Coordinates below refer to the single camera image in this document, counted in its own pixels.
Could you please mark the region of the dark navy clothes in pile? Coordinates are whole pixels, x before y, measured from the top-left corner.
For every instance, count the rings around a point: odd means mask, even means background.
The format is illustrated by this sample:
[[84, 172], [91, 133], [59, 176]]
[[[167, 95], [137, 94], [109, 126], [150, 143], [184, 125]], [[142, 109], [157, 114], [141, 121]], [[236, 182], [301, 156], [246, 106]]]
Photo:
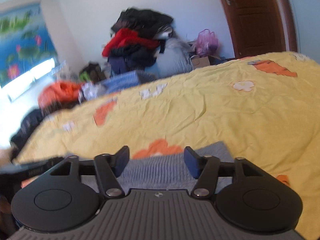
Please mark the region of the dark navy clothes in pile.
[[116, 75], [144, 70], [155, 64], [155, 52], [156, 49], [149, 49], [140, 44], [128, 45], [112, 49], [108, 62]]

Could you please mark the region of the grey bundle under pile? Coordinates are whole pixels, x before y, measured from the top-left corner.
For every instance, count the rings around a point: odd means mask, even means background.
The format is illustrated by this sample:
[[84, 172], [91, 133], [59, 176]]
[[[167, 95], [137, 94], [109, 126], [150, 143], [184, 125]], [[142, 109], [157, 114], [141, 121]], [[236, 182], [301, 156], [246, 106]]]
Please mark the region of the grey bundle under pile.
[[160, 49], [155, 52], [156, 62], [145, 71], [153, 74], [157, 79], [164, 79], [194, 70], [189, 57], [191, 46], [179, 38], [166, 40], [164, 52]]

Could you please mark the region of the yellow carrot print bedspread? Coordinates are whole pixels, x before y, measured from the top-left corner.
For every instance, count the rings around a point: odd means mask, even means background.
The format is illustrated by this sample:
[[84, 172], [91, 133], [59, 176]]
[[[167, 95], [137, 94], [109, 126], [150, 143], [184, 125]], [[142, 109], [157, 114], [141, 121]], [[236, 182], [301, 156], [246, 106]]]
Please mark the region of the yellow carrot print bedspread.
[[223, 142], [302, 198], [297, 225], [319, 238], [319, 64], [268, 53], [101, 96], [44, 121], [19, 163], [66, 153], [91, 159], [126, 145], [132, 159]]

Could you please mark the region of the light blue knit sweater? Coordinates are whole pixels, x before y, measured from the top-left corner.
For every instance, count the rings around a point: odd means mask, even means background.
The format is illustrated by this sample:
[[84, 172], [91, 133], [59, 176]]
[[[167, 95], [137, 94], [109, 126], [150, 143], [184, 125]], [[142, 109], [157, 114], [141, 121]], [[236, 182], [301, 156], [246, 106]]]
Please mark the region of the light blue knit sweater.
[[140, 86], [155, 80], [156, 77], [153, 74], [141, 70], [135, 70], [100, 81], [99, 84], [106, 88], [107, 94], [111, 94], [131, 87]]

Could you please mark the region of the cardboard box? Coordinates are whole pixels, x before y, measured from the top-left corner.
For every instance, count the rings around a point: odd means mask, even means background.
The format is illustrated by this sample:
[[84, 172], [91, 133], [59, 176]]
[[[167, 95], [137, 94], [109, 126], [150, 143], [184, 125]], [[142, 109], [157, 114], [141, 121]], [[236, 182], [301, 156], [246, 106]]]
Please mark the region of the cardboard box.
[[220, 64], [221, 58], [214, 57], [214, 56], [205, 56], [205, 57], [194, 56], [191, 58], [191, 62], [194, 68], [202, 68], [202, 67], [208, 67], [208, 66]]

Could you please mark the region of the white plastic bag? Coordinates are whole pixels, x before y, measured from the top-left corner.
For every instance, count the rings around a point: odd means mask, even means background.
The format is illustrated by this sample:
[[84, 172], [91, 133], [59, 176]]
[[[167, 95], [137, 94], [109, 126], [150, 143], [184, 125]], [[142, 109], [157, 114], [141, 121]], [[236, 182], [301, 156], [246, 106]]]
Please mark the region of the white plastic bag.
[[85, 83], [79, 90], [78, 100], [80, 103], [94, 100], [106, 94], [106, 87], [101, 84]]

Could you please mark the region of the navy and grey knit sweater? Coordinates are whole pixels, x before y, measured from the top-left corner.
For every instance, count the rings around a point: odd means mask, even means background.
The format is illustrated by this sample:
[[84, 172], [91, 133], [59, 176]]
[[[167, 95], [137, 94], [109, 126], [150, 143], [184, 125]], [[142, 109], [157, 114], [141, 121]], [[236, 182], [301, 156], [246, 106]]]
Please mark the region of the navy and grey knit sweater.
[[[231, 163], [234, 161], [226, 145], [221, 141], [199, 148], [195, 152], [200, 156], [218, 157], [222, 162]], [[184, 163], [183, 153], [166, 156], [158, 154], [155, 157], [145, 159], [132, 159], [117, 180], [126, 194], [129, 189], [183, 189], [190, 192], [197, 182]], [[81, 182], [90, 186], [94, 191], [99, 191], [94, 176], [81, 176]], [[215, 192], [218, 193], [231, 182], [231, 177], [220, 177]]]

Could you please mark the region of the brown wooden door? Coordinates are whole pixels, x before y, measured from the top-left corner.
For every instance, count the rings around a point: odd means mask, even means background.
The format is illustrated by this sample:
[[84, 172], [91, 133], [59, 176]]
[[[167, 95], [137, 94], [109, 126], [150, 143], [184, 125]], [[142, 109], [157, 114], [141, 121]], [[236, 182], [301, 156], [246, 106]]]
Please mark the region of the brown wooden door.
[[297, 52], [289, 0], [221, 0], [236, 58]]

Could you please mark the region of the orange plastic bag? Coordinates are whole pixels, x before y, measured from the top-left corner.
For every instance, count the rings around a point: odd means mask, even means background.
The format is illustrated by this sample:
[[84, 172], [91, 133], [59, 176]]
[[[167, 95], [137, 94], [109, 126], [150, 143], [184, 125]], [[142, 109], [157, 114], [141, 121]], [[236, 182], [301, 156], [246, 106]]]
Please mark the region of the orange plastic bag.
[[53, 102], [65, 103], [78, 100], [83, 83], [71, 81], [56, 81], [45, 87], [38, 96], [38, 106], [45, 108]]

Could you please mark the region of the red knit garment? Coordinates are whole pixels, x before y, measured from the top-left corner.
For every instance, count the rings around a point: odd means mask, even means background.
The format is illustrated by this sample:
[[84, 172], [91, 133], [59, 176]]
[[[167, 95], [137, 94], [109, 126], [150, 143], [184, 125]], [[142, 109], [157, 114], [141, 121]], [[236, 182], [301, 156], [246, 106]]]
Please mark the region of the red knit garment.
[[129, 45], [141, 45], [148, 49], [155, 49], [159, 46], [157, 40], [142, 38], [138, 36], [138, 32], [129, 28], [122, 28], [110, 39], [104, 46], [102, 51], [103, 57], [108, 57], [112, 49], [118, 49]]

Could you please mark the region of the pink mesh bag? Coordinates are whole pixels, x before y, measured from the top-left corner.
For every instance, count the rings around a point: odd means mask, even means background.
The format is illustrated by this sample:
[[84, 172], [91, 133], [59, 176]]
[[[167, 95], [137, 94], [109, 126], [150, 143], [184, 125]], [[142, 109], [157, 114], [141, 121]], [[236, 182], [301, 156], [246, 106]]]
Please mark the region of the pink mesh bag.
[[195, 52], [200, 57], [213, 56], [219, 47], [219, 40], [213, 31], [204, 29], [195, 41]]

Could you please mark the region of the black clothes on pile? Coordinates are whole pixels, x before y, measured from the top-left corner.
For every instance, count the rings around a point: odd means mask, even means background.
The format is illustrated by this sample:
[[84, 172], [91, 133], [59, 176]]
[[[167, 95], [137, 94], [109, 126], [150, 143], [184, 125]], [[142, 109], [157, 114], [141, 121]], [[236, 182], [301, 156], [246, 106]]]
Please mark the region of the black clothes on pile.
[[149, 9], [128, 8], [120, 13], [116, 23], [111, 27], [114, 33], [120, 29], [134, 30], [142, 38], [154, 38], [159, 29], [171, 25], [174, 19], [166, 14], [161, 14]]

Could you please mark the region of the lotus flower window blind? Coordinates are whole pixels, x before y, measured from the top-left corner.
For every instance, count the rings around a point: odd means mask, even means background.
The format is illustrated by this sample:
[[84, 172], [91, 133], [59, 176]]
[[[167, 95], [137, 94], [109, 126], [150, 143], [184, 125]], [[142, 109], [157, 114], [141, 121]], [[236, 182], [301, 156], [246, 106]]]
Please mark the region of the lotus flower window blind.
[[1, 87], [57, 52], [39, 3], [1, 12]]

